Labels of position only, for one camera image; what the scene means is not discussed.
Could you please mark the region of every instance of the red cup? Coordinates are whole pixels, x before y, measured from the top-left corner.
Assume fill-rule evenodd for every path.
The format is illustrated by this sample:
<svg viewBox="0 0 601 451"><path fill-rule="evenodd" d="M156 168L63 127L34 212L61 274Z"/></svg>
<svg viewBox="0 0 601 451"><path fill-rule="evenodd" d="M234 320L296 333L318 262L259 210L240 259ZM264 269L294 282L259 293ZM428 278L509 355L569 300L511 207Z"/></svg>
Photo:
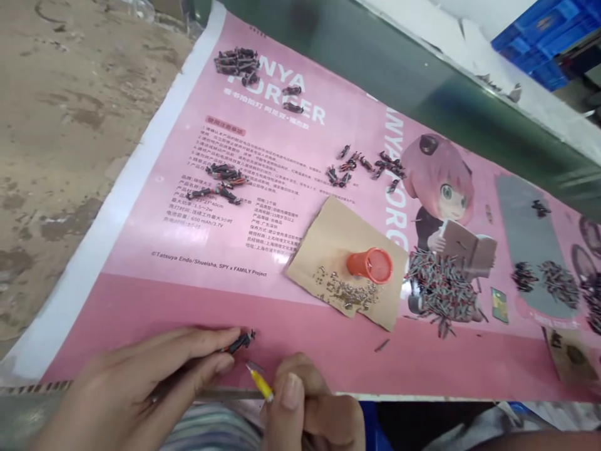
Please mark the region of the red cup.
<svg viewBox="0 0 601 451"><path fill-rule="evenodd" d="M353 276L365 277L378 285L388 283L393 276L393 260L378 247L351 254L346 267Z"/></svg>

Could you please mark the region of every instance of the pink hair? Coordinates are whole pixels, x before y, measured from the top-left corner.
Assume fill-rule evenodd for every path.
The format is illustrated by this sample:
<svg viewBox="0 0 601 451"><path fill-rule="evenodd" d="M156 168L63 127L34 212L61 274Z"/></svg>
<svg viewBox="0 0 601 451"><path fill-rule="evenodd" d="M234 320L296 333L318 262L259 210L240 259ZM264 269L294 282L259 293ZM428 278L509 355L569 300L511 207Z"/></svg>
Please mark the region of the pink hair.
<svg viewBox="0 0 601 451"><path fill-rule="evenodd" d="M425 152L422 150L420 143L424 138L438 143L433 153L431 148ZM458 222L467 224L470 221L474 209L474 185L470 170L459 150L448 139L433 133L420 136L403 151L401 164L407 175L404 180L407 193L419 199L428 213L440 219L440 187L448 183L453 192L466 197L465 214Z"/></svg>

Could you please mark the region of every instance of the green card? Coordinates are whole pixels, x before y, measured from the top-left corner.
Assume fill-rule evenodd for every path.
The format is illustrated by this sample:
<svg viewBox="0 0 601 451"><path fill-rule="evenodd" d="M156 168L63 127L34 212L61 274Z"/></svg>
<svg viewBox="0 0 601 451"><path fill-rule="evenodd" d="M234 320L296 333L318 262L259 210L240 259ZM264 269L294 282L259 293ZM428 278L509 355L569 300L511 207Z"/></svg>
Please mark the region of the green card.
<svg viewBox="0 0 601 451"><path fill-rule="evenodd" d="M505 293L491 288L493 293L493 316L499 321L509 324L509 316L507 315L507 296Z"/></svg>

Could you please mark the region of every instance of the green eye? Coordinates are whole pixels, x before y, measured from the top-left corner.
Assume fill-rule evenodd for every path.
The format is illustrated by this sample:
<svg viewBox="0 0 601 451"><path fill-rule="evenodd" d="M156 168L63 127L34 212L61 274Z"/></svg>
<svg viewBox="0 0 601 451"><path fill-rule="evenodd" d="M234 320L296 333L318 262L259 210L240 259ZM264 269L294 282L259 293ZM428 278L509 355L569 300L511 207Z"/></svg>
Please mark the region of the green eye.
<svg viewBox="0 0 601 451"><path fill-rule="evenodd" d="M451 188L449 184L444 184L440 187L440 194L442 194L446 200L451 200L453 197L453 188Z"/></svg>

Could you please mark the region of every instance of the dirty floor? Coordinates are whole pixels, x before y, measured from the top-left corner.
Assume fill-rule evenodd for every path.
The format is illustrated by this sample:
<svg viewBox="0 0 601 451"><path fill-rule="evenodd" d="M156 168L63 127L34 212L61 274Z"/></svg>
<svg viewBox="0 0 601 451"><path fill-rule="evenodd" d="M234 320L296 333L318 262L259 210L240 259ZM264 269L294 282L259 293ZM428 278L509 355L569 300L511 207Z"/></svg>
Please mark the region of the dirty floor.
<svg viewBox="0 0 601 451"><path fill-rule="evenodd" d="M0 357L64 271L192 42L122 2L0 2Z"/></svg>

